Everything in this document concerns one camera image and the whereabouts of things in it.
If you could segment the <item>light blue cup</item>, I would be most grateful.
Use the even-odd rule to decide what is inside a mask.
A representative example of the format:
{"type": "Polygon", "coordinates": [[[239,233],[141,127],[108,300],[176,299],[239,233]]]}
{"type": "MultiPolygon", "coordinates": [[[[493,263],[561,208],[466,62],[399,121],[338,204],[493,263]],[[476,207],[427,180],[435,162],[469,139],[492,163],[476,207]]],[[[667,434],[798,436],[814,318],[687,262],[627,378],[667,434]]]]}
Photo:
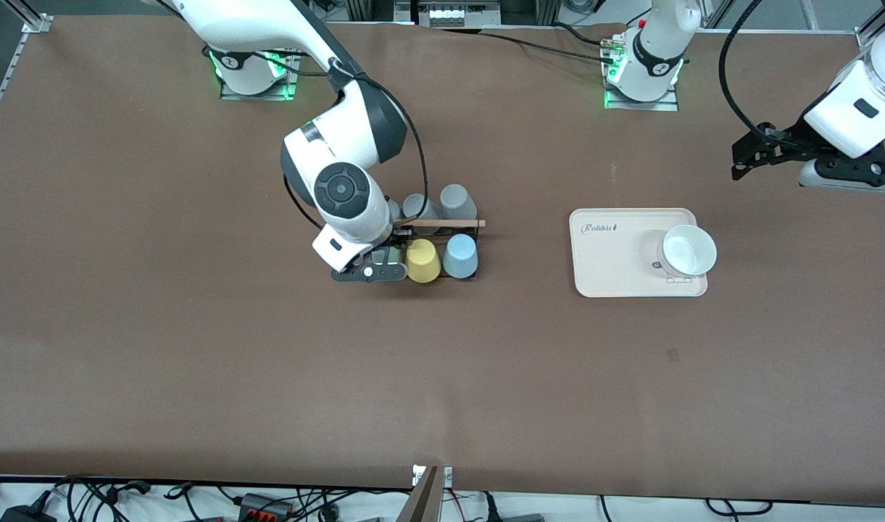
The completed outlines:
{"type": "Polygon", "coordinates": [[[442,268],[452,278],[465,280],[474,277],[478,270],[478,245],[467,234],[456,234],[446,243],[442,268]]]}

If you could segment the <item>yellow cup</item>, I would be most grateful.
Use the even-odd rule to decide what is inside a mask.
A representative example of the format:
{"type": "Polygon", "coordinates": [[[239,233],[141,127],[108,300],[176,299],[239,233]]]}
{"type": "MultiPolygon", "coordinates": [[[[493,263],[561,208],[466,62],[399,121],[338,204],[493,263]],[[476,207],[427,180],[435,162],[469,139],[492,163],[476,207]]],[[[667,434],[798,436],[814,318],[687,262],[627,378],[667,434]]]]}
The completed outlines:
{"type": "Polygon", "coordinates": [[[435,281],[441,271],[440,258],[435,244],[425,239],[410,242],[406,251],[406,266],[410,280],[419,283],[435,281]]]}

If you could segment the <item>grey cup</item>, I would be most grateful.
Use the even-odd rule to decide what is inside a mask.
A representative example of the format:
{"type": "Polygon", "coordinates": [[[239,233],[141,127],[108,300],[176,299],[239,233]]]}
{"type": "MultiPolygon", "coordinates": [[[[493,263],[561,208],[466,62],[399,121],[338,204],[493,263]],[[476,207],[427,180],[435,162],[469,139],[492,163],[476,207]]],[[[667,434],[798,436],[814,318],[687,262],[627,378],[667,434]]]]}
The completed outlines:
{"type": "MultiPolygon", "coordinates": [[[[439,220],[443,218],[442,211],[439,206],[422,195],[422,193],[412,193],[405,198],[402,204],[403,217],[415,218],[416,220],[439,220]]],[[[410,225],[412,230],[419,236],[432,236],[439,231],[439,227],[417,227],[410,225]]]]}
{"type": "Polygon", "coordinates": [[[452,183],[440,191],[440,205],[446,220],[475,220],[478,206],[469,195],[468,189],[452,183]]]}

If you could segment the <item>white bowl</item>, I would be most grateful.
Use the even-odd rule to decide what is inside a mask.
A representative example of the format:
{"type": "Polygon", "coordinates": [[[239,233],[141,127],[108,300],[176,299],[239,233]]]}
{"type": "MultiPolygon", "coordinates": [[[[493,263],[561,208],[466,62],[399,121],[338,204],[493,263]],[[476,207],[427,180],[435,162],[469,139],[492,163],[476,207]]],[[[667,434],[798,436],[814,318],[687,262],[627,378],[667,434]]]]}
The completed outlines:
{"type": "Polygon", "coordinates": [[[658,247],[658,263],[670,276],[704,276],[718,261],[714,238],[697,225],[677,225],[665,232],[658,247]]]}

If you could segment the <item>beige plastic tray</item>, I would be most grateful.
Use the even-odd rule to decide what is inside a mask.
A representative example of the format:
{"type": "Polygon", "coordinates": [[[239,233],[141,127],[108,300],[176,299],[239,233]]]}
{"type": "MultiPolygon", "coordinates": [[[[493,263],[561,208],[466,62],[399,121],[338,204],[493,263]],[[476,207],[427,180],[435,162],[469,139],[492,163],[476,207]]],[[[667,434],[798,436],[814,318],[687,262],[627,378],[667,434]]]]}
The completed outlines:
{"type": "Polygon", "coordinates": [[[568,224],[575,287],[584,297],[687,298],[707,291],[707,274],[674,277],[658,263],[665,232],[697,225],[687,209],[582,208],[568,224]]]}

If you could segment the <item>grey power strip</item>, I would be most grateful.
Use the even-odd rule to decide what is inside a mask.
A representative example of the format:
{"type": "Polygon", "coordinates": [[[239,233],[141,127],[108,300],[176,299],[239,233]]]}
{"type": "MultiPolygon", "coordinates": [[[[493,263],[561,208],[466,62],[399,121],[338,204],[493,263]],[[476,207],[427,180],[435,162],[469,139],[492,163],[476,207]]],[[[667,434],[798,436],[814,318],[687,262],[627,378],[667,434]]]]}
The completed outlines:
{"type": "Polygon", "coordinates": [[[499,0],[417,0],[416,10],[429,28],[481,30],[502,21],[499,0]]]}

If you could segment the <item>black orange connector box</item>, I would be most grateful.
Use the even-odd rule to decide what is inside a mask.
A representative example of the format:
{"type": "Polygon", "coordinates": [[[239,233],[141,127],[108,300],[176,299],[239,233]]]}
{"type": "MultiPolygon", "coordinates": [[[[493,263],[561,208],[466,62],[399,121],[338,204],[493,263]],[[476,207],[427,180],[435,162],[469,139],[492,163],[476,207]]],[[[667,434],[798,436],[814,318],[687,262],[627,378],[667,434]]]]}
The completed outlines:
{"type": "Polygon", "coordinates": [[[276,501],[260,494],[245,494],[239,502],[237,522],[288,522],[293,513],[294,506],[289,501],[276,501]]]}

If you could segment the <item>black power adapter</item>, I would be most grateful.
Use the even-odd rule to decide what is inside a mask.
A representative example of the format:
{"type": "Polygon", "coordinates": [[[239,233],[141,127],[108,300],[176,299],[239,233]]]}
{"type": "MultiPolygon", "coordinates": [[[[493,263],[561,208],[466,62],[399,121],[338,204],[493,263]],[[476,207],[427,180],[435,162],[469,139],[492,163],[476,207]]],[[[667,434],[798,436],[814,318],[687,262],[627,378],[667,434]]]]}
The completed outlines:
{"type": "Polygon", "coordinates": [[[54,516],[27,505],[16,505],[2,513],[0,522],[58,522],[54,516]]]}

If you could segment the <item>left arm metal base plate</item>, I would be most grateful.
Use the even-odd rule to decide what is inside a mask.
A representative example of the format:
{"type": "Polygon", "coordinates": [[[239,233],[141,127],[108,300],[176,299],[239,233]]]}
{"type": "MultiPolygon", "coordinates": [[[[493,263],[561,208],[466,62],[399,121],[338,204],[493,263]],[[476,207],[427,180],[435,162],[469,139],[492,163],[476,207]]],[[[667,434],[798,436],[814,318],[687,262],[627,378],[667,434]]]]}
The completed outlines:
{"type": "Polygon", "coordinates": [[[642,101],[628,98],[622,93],[617,86],[610,82],[611,76],[616,76],[622,66],[625,64],[625,52],[623,50],[623,41],[617,37],[622,34],[615,34],[614,39],[602,39],[600,57],[611,59],[612,64],[602,64],[602,85],[604,86],[604,102],[605,109],[624,109],[624,110],[654,110],[655,112],[677,112],[678,98],[676,86],[678,82],[678,72],[684,66],[684,62],[678,64],[672,83],[668,86],[667,92],[660,99],[651,101],[642,101]]]}

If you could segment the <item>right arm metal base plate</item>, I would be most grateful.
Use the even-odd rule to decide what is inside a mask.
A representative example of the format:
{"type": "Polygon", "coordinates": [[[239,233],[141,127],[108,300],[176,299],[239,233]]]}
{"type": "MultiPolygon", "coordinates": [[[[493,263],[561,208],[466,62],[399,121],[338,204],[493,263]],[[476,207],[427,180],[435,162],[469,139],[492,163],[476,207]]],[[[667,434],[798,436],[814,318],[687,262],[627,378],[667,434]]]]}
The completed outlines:
{"type": "Polygon", "coordinates": [[[220,80],[220,98],[223,100],[261,100],[261,102],[288,102],[294,99],[299,76],[289,72],[266,91],[257,94],[240,94],[233,91],[227,83],[220,80]]]}

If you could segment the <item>brown tapered post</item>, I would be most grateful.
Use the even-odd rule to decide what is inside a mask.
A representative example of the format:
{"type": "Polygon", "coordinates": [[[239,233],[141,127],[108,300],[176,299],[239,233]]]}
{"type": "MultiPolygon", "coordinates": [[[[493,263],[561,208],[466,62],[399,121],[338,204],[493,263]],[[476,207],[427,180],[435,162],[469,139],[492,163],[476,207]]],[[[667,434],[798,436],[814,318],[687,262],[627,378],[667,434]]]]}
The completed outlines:
{"type": "Polygon", "coordinates": [[[425,467],[395,522],[440,522],[446,490],[444,467],[425,467]]]}

